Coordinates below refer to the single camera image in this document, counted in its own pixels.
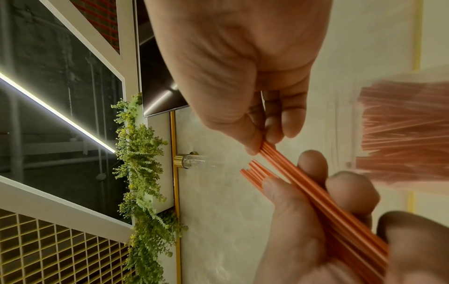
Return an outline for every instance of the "hand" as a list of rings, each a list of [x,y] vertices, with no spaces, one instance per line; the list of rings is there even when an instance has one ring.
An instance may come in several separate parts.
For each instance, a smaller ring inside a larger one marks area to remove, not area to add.
[[[207,127],[250,154],[263,136],[299,133],[331,0],[145,2],[165,63]]]
[[[379,194],[362,175],[327,177],[327,162],[316,151],[299,157],[298,167],[325,186],[343,209],[367,226]],[[362,284],[351,268],[327,255],[323,229],[308,200],[283,180],[269,178],[263,189],[274,203],[271,233],[254,284]],[[378,234],[390,246],[386,284],[449,283],[449,229],[405,212],[383,215]]]

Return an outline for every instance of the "hanging plant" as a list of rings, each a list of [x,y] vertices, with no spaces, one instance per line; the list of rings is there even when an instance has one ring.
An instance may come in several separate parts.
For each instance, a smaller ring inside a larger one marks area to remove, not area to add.
[[[165,202],[157,181],[162,166],[156,161],[164,153],[161,145],[167,145],[154,130],[144,124],[136,125],[136,117],[142,104],[142,94],[133,96],[130,102],[119,101],[111,106],[119,109],[116,123],[123,126],[117,130],[117,158],[123,164],[114,170],[116,178],[125,178],[129,192],[125,193],[119,211],[125,218],[134,218],[134,234],[128,247],[125,268],[135,271],[126,277],[128,284],[166,283],[163,268],[158,261],[160,254],[172,256],[169,247],[187,229],[182,225],[174,210],[156,214],[152,200]]]

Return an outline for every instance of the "bundle of orange sticks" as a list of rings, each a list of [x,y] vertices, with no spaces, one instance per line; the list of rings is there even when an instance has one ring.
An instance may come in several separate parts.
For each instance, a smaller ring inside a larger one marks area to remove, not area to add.
[[[355,167],[375,182],[449,180],[449,83],[378,81],[361,89]]]
[[[261,155],[310,200],[323,226],[329,254],[348,265],[364,283],[383,283],[388,245],[352,214],[338,207],[322,187],[273,146],[264,143]],[[240,172],[263,193],[263,180],[275,174],[255,160],[249,167]]]

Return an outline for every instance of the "artificial fern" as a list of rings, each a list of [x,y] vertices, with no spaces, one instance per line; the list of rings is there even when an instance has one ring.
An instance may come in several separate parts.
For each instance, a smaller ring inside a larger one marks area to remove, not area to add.
[[[134,235],[129,247],[126,268],[135,273],[125,279],[128,284],[166,283],[163,268],[158,261],[160,254],[172,256],[168,247],[175,245],[176,238],[187,229],[183,226],[173,210],[156,214],[152,199],[164,202],[166,198],[160,194],[157,183],[162,174],[162,166],[155,158],[164,153],[161,145],[167,145],[159,137],[154,136],[151,127],[136,125],[142,94],[133,97],[131,102],[121,100],[112,108],[119,109],[117,130],[117,157],[123,164],[115,168],[116,178],[126,178],[129,192],[125,193],[119,211],[125,218],[134,218]]]

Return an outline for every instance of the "grid panel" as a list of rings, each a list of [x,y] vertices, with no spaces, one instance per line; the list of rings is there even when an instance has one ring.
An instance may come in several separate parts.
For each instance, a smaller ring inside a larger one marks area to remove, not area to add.
[[[125,244],[0,209],[0,284],[120,284]]]
[[[116,0],[70,0],[97,31],[120,53]]]

